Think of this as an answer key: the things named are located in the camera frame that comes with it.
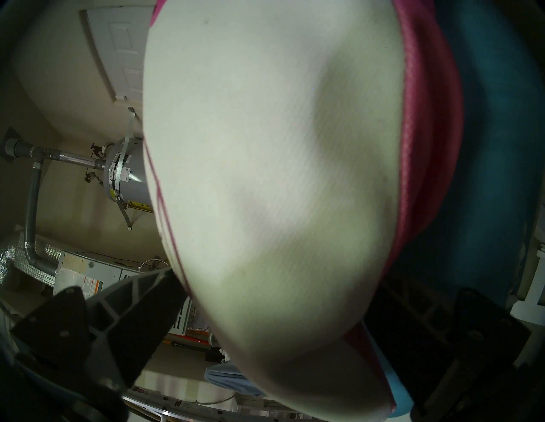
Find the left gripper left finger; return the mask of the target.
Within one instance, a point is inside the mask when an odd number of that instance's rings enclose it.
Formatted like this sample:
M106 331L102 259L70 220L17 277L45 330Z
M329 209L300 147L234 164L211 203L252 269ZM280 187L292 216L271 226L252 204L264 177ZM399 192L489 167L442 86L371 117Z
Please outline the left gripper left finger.
M84 298L67 287L11 330L17 363L51 383L128 389L187 298L171 268L130 276Z

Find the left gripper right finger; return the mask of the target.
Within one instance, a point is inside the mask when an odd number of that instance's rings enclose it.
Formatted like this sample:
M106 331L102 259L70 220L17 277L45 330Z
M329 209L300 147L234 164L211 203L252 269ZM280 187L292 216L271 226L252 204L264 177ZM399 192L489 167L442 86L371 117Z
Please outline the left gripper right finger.
M412 420L516 420L530 330L472 288L449 300L384 279L365 325L413 401Z

